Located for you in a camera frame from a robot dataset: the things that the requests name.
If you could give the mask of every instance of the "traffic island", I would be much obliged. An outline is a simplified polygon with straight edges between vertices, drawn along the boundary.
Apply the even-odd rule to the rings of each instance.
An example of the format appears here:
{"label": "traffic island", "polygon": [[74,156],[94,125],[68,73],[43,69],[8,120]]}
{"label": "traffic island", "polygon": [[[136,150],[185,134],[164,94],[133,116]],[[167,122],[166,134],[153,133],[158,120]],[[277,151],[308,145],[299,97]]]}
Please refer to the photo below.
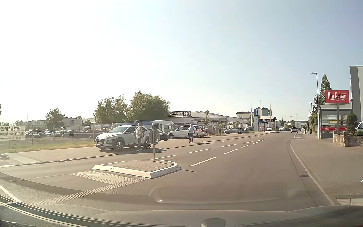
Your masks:
{"label": "traffic island", "polygon": [[105,170],[139,177],[158,178],[181,168],[175,162],[156,160],[134,160],[95,165],[92,169]]}

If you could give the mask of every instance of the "car wheel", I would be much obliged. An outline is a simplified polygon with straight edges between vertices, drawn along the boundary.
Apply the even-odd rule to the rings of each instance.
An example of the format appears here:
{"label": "car wheel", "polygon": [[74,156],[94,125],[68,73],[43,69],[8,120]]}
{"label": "car wheel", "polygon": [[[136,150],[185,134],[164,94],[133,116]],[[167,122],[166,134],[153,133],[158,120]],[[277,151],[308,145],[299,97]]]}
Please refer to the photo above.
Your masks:
{"label": "car wheel", "polygon": [[144,142],[144,148],[151,148],[152,143],[149,139],[145,140]]}
{"label": "car wheel", "polygon": [[121,151],[124,147],[124,143],[121,140],[116,141],[115,144],[116,144],[116,146],[114,149],[116,149],[117,151]]}

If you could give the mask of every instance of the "man in plaid shirt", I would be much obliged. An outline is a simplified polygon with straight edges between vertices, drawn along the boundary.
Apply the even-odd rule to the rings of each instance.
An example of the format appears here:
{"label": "man in plaid shirt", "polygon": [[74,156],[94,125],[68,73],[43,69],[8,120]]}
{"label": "man in plaid shirt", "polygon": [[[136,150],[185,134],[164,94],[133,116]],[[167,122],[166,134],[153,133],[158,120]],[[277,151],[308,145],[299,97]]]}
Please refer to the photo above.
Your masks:
{"label": "man in plaid shirt", "polygon": [[138,139],[137,151],[141,152],[141,139],[145,137],[144,129],[141,126],[141,122],[135,127],[134,137]]}

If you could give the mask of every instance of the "red sign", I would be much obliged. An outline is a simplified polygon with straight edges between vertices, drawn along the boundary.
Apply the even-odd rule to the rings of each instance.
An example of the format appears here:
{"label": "red sign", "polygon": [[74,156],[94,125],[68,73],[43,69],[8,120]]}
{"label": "red sign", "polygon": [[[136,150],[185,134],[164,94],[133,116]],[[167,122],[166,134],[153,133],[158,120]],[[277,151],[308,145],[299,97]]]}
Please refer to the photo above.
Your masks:
{"label": "red sign", "polygon": [[324,100],[326,104],[350,103],[350,93],[348,90],[325,90]]}
{"label": "red sign", "polygon": [[[337,127],[323,127],[323,131],[337,131]],[[340,131],[347,131],[347,128],[340,127]]]}

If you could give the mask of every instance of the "silver convertible car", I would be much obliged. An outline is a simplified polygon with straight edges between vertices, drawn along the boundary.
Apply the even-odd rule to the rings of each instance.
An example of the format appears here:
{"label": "silver convertible car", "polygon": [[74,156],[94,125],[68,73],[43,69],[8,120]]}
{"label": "silver convertible car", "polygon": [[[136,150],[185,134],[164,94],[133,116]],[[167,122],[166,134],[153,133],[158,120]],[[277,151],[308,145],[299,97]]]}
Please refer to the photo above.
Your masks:
{"label": "silver convertible car", "polygon": [[225,134],[229,134],[229,133],[238,133],[238,134],[242,134],[245,132],[244,128],[232,128],[232,129],[227,129],[224,131]]}

